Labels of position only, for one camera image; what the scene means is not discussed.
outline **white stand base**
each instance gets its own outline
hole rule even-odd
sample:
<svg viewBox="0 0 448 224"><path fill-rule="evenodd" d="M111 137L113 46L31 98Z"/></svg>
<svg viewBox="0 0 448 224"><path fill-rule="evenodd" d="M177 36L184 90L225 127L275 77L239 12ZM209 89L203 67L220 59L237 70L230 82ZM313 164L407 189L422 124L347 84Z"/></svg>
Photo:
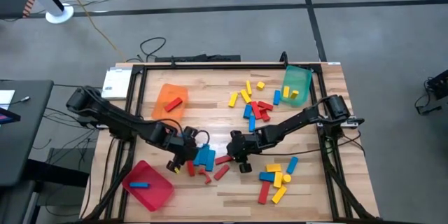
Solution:
<svg viewBox="0 0 448 224"><path fill-rule="evenodd" d="M62 12L62 15L51 15L49 12L45 14L45 19L49 21L52 24L62 24L63 22L66 22L71 17L73 17L73 14L75 13L75 10L73 6L70 6L67 3L63 3L64 5L64 11Z"/></svg>

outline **black metal frame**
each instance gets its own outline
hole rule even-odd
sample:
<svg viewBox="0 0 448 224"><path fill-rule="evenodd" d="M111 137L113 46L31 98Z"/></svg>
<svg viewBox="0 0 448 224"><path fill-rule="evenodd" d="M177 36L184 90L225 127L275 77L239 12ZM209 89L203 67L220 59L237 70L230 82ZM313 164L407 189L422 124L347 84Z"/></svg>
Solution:
<svg viewBox="0 0 448 224"><path fill-rule="evenodd" d="M178 69L178 70L186 70L186 69L285 69L286 66L288 66L288 58L285 53L282 54L281 62L284 62L283 64L272 64L272 63L266 63L266 64L175 64L172 62L171 64L163 64L163 65L145 65L145 64L135 64L132 69L132 75L129 82L129 88L128 88L128 96L126 98L126 111L130 111L130 107L132 104L132 98L134 94L134 88L136 85L137 75L141 74L141 82L140 82L140 89L139 94L137 97L137 105L136 105L136 111L135 115L140 116L141 115L141 107L144 100L144 90L146 87L146 80L148 76L149 70L163 70L163 69ZM319 63L309 63L309 64L292 64L296 67L302 67L305 69L308 69L315 73L318 78L318 85L319 89L321 91L322 97L325 97L327 95L326 87L325 87L325 81L323 79L323 72L321 64ZM316 89L314 87L313 81L310 85L310 97L312 104L315 104L318 101L318 98L316 96ZM323 161L323 168L325 170L325 182L328 189L328 199L330 201L330 210L332 214L332 219L334 221L341 220L341 217L339 215L338 209L337 209L337 202L336 202L336 196L335 196L335 189L333 187L333 181L336 182L338 187L341 189L342 193L342 201L344 205L344 212L345 217L348 219L353 218L353 214L351 212L351 208L353 207L363 207L359 202L356 200L354 195L350 192L350 190L347 188L345 183L345 177L344 177L344 171L342 168L342 162L340 157L339 148L337 146L336 141L330 141L330 147L333 149L333 156L334 156L334 163L335 167L330 161L330 158L327 154L327 146L326 146L326 137L325 133L322 130L321 127L317 127L317 133L318 133L318 139L319 139L319 146L321 147L321 156ZM113 175L112 175L112 181L116 178L118 175L118 171L120 169L120 164L122 162L122 158L124 155L124 144L120 143L118 146L118 150L115 156L115 164L113 167ZM128 155L134 155L135 152L135 143L131 143L131 146L129 147ZM120 199L120 207L118 211L118 218L124 220L125 217L125 209L127 204L127 192L125 190L122 191L121 199ZM105 219L111 218L111 212L112 212L112 206L113 201L111 200L109 202L109 205L106 208L106 215ZM361 218L371 218L370 215L360 215Z"/></svg>

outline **red rectangular block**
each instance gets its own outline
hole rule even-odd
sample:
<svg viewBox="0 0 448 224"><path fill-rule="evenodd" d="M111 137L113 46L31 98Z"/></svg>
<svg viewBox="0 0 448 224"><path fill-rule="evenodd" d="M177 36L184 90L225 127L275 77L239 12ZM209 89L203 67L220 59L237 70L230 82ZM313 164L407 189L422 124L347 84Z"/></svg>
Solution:
<svg viewBox="0 0 448 224"><path fill-rule="evenodd" d="M274 106L271 104L267 104L266 102L263 101L259 101L258 102L258 106L264 109L267 109L269 111L272 111L272 109L274 109Z"/></svg>
<svg viewBox="0 0 448 224"><path fill-rule="evenodd" d="M174 108L176 108L179 104L182 103L182 99L177 97L174 101L170 102L168 105L165 106L165 111L170 112Z"/></svg>
<svg viewBox="0 0 448 224"><path fill-rule="evenodd" d="M230 157L229 155L225 155L225 156L222 156L222 157L217 157L215 159L215 165L219 165L219 164L222 164L224 162L229 162L229 161L232 161L232 160L233 160L233 158Z"/></svg>
<svg viewBox="0 0 448 224"><path fill-rule="evenodd" d="M258 203L266 204L267 194L269 193L269 187L271 186L271 182L263 181L261 185L260 195L258 196Z"/></svg>
<svg viewBox="0 0 448 224"><path fill-rule="evenodd" d="M261 119L260 109L258 108L256 101L251 101L251 107L253 111L253 115L255 116L255 119Z"/></svg>
<svg viewBox="0 0 448 224"><path fill-rule="evenodd" d="M219 169L219 171L216 172L213 177L216 180L220 180L229 169L230 169L229 165L228 164L224 164L224 166L222 166L221 169Z"/></svg>

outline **translucent green container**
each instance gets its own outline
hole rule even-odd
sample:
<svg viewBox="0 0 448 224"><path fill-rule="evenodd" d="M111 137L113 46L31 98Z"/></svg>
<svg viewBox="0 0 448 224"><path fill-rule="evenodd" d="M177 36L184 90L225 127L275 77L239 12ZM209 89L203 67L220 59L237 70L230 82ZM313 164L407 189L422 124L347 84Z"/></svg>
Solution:
<svg viewBox="0 0 448 224"><path fill-rule="evenodd" d="M281 86L281 101L291 106L301 106L308 99L309 84L311 83L312 73L309 70L296 66L287 66L283 85ZM285 86L289 87L289 96L283 96ZM289 98L294 90L299 91L295 99Z"/></svg>

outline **toy block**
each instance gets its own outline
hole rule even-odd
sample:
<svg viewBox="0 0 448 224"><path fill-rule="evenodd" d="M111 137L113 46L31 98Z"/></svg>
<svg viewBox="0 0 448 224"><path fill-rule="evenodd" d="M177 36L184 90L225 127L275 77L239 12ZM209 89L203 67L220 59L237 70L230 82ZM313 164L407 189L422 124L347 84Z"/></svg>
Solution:
<svg viewBox="0 0 448 224"><path fill-rule="evenodd" d="M255 116L251 115L249 118L249 132L253 132L255 130Z"/></svg>
<svg viewBox="0 0 448 224"><path fill-rule="evenodd" d="M267 114L266 109L263 109L260 113L261 113L261 118L263 119L263 122L268 122L269 120L271 120L271 118Z"/></svg>
<svg viewBox="0 0 448 224"><path fill-rule="evenodd" d="M129 183L129 187L131 187L131 188L149 188L149 183L131 182L131 183Z"/></svg>
<svg viewBox="0 0 448 224"><path fill-rule="evenodd" d="M187 168L190 176L195 176L195 166L193 166L193 161L187 161Z"/></svg>
<svg viewBox="0 0 448 224"><path fill-rule="evenodd" d="M281 95L280 90L275 90L275 92L274 92L274 102L272 102L273 105L279 105L279 103L280 103L280 95Z"/></svg>
<svg viewBox="0 0 448 224"><path fill-rule="evenodd" d="M297 157L292 157L291 161L289 161L288 168L286 169L286 172L289 174L292 174L294 172L296 164L299 162L299 159Z"/></svg>
<svg viewBox="0 0 448 224"><path fill-rule="evenodd" d="M232 96L230 97L230 101L229 101L229 107L234 107L235 106L235 102L237 102L237 98L238 98L238 93L232 93Z"/></svg>
<svg viewBox="0 0 448 224"><path fill-rule="evenodd" d="M228 164L224 164L218 172L213 176L216 180L220 180L224 174L230 169Z"/></svg>
<svg viewBox="0 0 448 224"><path fill-rule="evenodd" d="M273 203L278 204L283 195L285 195L285 193L286 193L286 187L282 185L280 189L272 197Z"/></svg>
<svg viewBox="0 0 448 224"><path fill-rule="evenodd" d="M201 169L198 171L198 174L205 175L205 183L204 183L204 184L208 184L208 183L211 182L211 178L210 178L210 176L207 174L207 172L205 171L204 168L201 168Z"/></svg>
<svg viewBox="0 0 448 224"><path fill-rule="evenodd" d="M260 177L259 177L259 179L260 179L261 181L274 182L274 179L275 179L275 173L273 173L273 172L265 172L265 171L262 171L262 172L260 172Z"/></svg>
<svg viewBox="0 0 448 224"><path fill-rule="evenodd" d="M291 93L291 96L289 98L295 99L298 95L299 95L299 91L293 90L293 92Z"/></svg>
<svg viewBox="0 0 448 224"><path fill-rule="evenodd" d="M276 188L280 188L281 187L281 177L282 176L283 176L283 174L281 172L276 172L275 173L274 187L276 187Z"/></svg>
<svg viewBox="0 0 448 224"><path fill-rule="evenodd" d="M243 97L244 101L246 103L251 102L251 98L249 97L249 95L247 94L246 90L241 90L241 96Z"/></svg>
<svg viewBox="0 0 448 224"><path fill-rule="evenodd" d="M229 155L225 155L225 156L222 156L222 157L217 157L215 159L215 165L220 165L220 164L222 164L224 162L229 162L229 161L232 161L232 160L233 160L233 157L230 157Z"/></svg>
<svg viewBox="0 0 448 224"><path fill-rule="evenodd" d="M262 83L261 81L259 81L258 84L257 84L257 89L258 90L263 90L263 88L265 88L265 84Z"/></svg>
<svg viewBox="0 0 448 224"><path fill-rule="evenodd" d="M261 113L260 113L260 109L258 108L257 102L256 101L251 101L251 106L252 106L252 111L253 111L253 115L255 116L255 119L261 119Z"/></svg>
<svg viewBox="0 0 448 224"><path fill-rule="evenodd" d="M170 112L181 103L182 103L182 99L177 97L174 99L174 101L170 102L168 105L165 106L165 111Z"/></svg>
<svg viewBox="0 0 448 224"><path fill-rule="evenodd" d="M246 80L246 89L247 89L247 94L249 96L252 96L252 88L251 88L251 82Z"/></svg>
<svg viewBox="0 0 448 224"><path fill-rule="evenodd" d="M266 172L281 172L281 164L266 164Z"/></svg>
<svg viewBox="0 0 448 224"><path fill-rule="evenodd" d="M258 196L258 203L266 204L267 194L269 193L270 182L263 181L261 185L260 195Z"/></svg>
<svg viewBox="0 0 448 224"><path fill-rule="evenodd" d="M250 104L246 104L246 108L244 108L243 118L249 119L251 117L252 106Z"/></svg>
<svg viewBox="0 0 448 224"><path fill-rule="evenodd" d="M288 86L284 86L283 87L283 97L284 98L288 98L289 97L289 87Z"/></svg>
<svg viewBox="0 0 448 224"><path fill-rule="evenodd" d="M272 109L274 109L274 106L271 104L267 104L266 102L263 101L259 101L258 102L258 106L264 109L267 109L269 111L272 111Z"/></svg>
<svg viewBox="0 0 448 224"><path fill-rule="evenodd" d="M215 154L216 154L216 151L209 150L209 156L207 157L207 163L205 164L205 170L208 172L213 171L213 165L215 162Z"/></svg>
<svg viewBox="0 0 448 224"><path fill-rule="evenodd" d="M291 182L291 175L285 174L281 177L281 180L283 181L283 183L289 183Z"/></svg>

